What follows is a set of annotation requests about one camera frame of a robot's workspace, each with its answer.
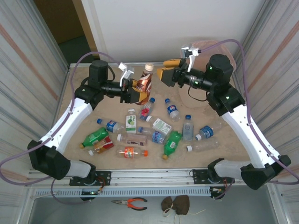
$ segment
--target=corrugated metal wall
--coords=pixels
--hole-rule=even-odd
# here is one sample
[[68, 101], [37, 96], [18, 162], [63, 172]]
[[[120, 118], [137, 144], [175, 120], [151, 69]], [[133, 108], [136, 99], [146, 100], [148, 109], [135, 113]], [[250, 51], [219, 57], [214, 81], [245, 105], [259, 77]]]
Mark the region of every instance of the corrugated metal wall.
[[[299, 173], [299, 1], [268, 1], [245, 42], [252, 116], [268, 141], [292, 160]], [[235, 81], [244, 93], [237, 57]], [[283, 172], [281, 180], [294, 181]], [[299, 221], [299, 187], [279, 186], [294, 223]]]
[[[27, 150], [52, 126], [67, 65], [31, 1], [0, 1], [0, 161]], [[6, 177], [26, 181], [29, 157], [8, 162]], [[0, 223], [10, 223], [22, 187], [0, 181]]]

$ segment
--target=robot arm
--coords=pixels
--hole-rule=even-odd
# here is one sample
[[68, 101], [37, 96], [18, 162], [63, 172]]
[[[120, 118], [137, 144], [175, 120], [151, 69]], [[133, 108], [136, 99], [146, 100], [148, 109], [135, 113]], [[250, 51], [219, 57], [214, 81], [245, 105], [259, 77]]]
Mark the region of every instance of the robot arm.
[[[183, 56], [189, 57], [190, 62], [200, 53], [198, 49], [182, 48]], [[195, 89], [202, 89], [208, 93], [209, 105], [234, 130], [244, 145], [250, 161], [227, 161], [223, 158], [208, 165], [210, 178], [217, 181], [219, 177], [243, 179], [252, 189], [258, 189], [269, 180], [277, 176], [283, 168], [278, 165], [264, 150], [247, 122], [247, 107], [240, 93], [229, 84], [233, 67], [224, 55], [213, 55], [202, 72], [188, 65], [185, 59], [172, 59], [164, 62], [165, 68], [159, 69], [157, 74], [167, 86], [177, 83], [180, 87], [188, 84]], [[251, 123], [258, 136], [268, 147], [271, 155], [288, 166], [291, 161], [287, 155], [280, 155], [266, 140], [255, 122]]]
[[[78, 87], [75, 91], [73, 108], [71, 103], [52, 129], [43, 136], [39, 142], [31, 141], [28, 149], [51, 139], [39, 149], [29, 153], [32, 167], [57, 180], [66, 176], [77, 176], [89, 184], [95, 179], [95, 166], [84, 161], [71, 161], [63, 154], [67, 143], [71, 139], [82, 121], [95, 109], [104, 95], [113, 98], [118, 96], [121, 103], [135, 103], [146, 98], [147, 94], [135, 88], [136, 81], [130, 79], [134, 69], [120, 64], [123, 71], [121, 81], [108, 80], [108, 63], [97, 60], [89, 67], [87, 84]], [[53, 136], [57, 128], [64, 123], [62, 128]]]

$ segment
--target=red-handled pliers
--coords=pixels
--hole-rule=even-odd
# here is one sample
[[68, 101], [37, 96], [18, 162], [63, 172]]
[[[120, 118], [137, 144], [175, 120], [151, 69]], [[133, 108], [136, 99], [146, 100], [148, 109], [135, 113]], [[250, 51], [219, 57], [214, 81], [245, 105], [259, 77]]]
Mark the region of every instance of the red-handled pliers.
[[134, 209], [136, 211], [143, 211], [143, 210], [147, 209], [147, 207], [140, 208], [140, 207], [135, 207], [132, 204], [130, 204], [130, 202], [134, 202], [134, 201], [148, 202], [148, 200], [146, 200], [142, 197], [134, 197], [134, 198], [130, 198], [126, 201], [125, 200], [114, 200], [114, 201], [111, 201], [111, 202], [116, 203], [116, 204], [126, 204], [128, 206], [128, 208]]

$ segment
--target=metal floor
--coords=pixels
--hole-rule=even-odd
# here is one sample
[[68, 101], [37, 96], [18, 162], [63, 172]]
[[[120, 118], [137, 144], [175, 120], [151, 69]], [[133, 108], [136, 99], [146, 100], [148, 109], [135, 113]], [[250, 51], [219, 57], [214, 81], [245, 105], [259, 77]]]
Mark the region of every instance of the metal floor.
[[[145, 211], [135, 211], [125, 205], [117, 205], [111, 200], [126, 199], [116, 197], [95, 198], [83, 205], [63, 205], [53, 198], [35, 200], [30, 224], [157, 224], [173, 223], [175, 212], [163, 217], [161, 201], [165, 197], [146, 197], [147, 203], [134, 202], [136, 206], [147, 206]], [[61, 199], [76, 201], [78, 198]], [[266, 186], [257, 191], [247, 186], [233, 186], [222, 202], [207, 196], [190, 197], [190, 213], [206, 211], [197, 215], [181, 215], [182, 224], [277, 224], [277, 219]]]

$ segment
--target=green bottle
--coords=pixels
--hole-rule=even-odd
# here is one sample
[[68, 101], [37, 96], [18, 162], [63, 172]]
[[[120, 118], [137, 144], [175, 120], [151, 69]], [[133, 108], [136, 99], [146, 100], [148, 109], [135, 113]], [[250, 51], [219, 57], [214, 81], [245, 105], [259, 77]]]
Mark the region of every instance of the green bottle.
[[99, 130], [96, 132], [91, 133], [88, 135], [84, 142], [80, 144], [80, 148], [85, 148], [86, 146], [93, 146], [94, 143], [97, 143], [98, 141], [101, 141], [105, 137], [107, 137], [109, 134], [106, 131], [104, 127], [101, 127]]
[[168, 159], [168, 156], [176, 150], [178, 147], [178, 142], [181, 140], [182, 134], [178, 133], [177, 131], [172, 131], [170, 133], [170, 136], [164, 145], [164, 154], [162, 155], [162, 158], [164, 160]]

